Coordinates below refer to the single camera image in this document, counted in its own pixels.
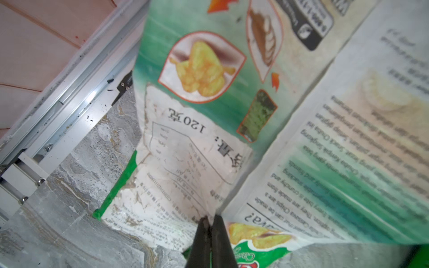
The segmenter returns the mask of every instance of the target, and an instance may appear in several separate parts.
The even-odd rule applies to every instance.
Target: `green snack bag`
[[[242,267],[312,243],[427,243],[425,8],[153,0],[142,139],[94,215],[183,252],[221,213]]]

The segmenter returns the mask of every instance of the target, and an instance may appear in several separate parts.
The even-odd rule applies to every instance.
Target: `gray marble surface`
[[[140,139],[133,91],[126,92],[0,230],[5,267],[184,267],[180,252],[111,230],[93,219]],[[393,268],[408,247],[312,245],[274,267]]]

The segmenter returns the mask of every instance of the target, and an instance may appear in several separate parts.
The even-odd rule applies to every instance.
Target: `pink wall panel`
[[[0,83],[42,91],[77,48],[0,4]]]
[[[78,47],[116,7],[114,0],[3,0]]]
[[[11,127],[39,92],[0,85],[0,129]]]
[[[7,133],[8,129],[0,129],[0,138]]]

